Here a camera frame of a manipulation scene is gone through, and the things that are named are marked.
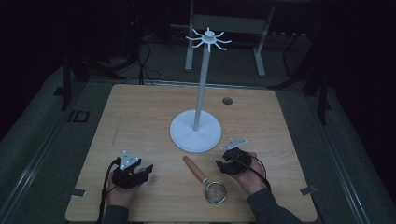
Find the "wooden table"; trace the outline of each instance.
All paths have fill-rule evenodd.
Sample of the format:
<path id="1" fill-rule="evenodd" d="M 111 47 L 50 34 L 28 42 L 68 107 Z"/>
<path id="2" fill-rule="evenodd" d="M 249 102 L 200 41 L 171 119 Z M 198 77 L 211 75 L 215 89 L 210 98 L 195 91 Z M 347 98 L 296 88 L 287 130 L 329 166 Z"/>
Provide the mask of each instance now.
<path id="1" fill-rule="evenodd" d="M 222 137 L 213 149 L 195 154 L 173 143 L 169 127 L 179 113 L 195 108 L 197 92 L 195 87 L 114 86 L 76 185 L 86 194 L 72 197 L 65 214 L 67 220 L 97 219 L 107 167 L 126 150 L 142 159 L 139 167 L 154 164 L 148 182 L 132 204 L 130 221 L 255 221 L 245 201 L 246 193 L 215 163 L 222 161 L 223 151 L 219 148 L 231 138 L 248 140 L 240 148 L 258 154 L 281 206 L 303 221 L 316 220 L 311 196 L 300 192 L 306 187 L 304 174 L 275 93 L 206 88 L 203 110 L 219 120 Z M 231 97 L 233 103 L 225 105 L 224 97 Z M 211 204 L 205 199 L 205 185 L 186 166 L 184 155 L 195 161 L 209 181 L 226 186 L 225 203 Z"/>

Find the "sleeve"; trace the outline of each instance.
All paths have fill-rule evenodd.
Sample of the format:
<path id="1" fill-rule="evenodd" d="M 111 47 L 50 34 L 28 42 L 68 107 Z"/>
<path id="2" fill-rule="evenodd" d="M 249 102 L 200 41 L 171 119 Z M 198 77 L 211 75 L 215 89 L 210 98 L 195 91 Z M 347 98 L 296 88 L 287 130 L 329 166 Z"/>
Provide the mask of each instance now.
<path id="1" fill-rule="evenodd" d="M 128 215 L 129 209 L 122 206 L 110 205 L 106 208 L 102 224 L 127 224 Z"/>
<path id="2" fill-rule="evenodd" d="M 303 223 L 292 212 L 277 205 L 269 189 L 262 189 L 250 195 L 247 202 L 259 224 Z"/>

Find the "hand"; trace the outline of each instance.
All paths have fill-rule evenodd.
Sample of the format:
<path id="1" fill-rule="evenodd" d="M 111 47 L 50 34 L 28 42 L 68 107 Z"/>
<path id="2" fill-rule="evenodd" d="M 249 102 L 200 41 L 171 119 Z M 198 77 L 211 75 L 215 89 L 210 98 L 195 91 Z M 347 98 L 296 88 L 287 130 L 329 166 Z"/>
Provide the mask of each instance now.
<path id="1" fill-rule="evenodd" d="M 108 192 L 108 194 L 106 196 L 106 205 L 118 205 L 129 209 L 134 195 L 136 194 L 140 186 L 141 185 L 136 186 L 132 189 L 123 189 L 120 187 L 116 187 L 116 185 L 113 183 L 113 172 L 111 172 L 108 175 L 107 180 L 106 192 Z"/>
<path id="2" fill-rule="evenodd" d="M 257 154 L 248 152 L 248 154 L 254 158 L 257 158 Z M 252 158 L 250 168 L 257 171 L 260 175 L 265 177 L 265 168 L 258 163 L 256 159 Z M 248 194 L 252 195 L 255 192 L 267 188 L 264 182 L 252 171 L 247 169 L 244 173 L 239 175 L 231 175 L 242 187 L 242 189 Z"/>

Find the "round white base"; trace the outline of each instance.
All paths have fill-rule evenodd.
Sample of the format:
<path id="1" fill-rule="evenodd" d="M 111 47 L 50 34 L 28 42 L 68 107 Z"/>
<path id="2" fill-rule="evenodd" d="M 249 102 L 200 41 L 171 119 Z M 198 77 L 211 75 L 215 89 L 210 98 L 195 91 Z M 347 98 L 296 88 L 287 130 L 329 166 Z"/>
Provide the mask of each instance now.
<path id="1" fill-rule="evenodd" d="M 170 134 L 174 143 L 189 152 L 204 152 L 213 148 L 221 138 L 221 126 L 211 114 L 201 111 L 198 131 L 193 129 L 195 110 L 177 115 L 171 123 Z"/>

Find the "mesh strainer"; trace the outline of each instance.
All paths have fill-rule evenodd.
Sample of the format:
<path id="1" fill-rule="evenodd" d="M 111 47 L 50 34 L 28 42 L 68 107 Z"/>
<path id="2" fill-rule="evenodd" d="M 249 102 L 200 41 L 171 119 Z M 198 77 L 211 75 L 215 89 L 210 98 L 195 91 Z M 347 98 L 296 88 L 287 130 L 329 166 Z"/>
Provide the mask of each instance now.
<path id="1" fill-rule="evenodd" d="M 227 194 L 227 190 L 224 187 L 223 184 L 220 182 L 208 182 L 207 177 L 204 175 L 204 173 L 201 171 L 201 169 L 198 168 L 197 165 L 188 157 L 184 156 L 183 161 L 186 162 L 187 166 L 190 168 L 193 174 L 200 180 L 201 182 L 206 184 L 206 189 L 205 189 L 205 196 L 206 199 L 210 203 L 222 203 L 225 200 L 225 196 Z"/>

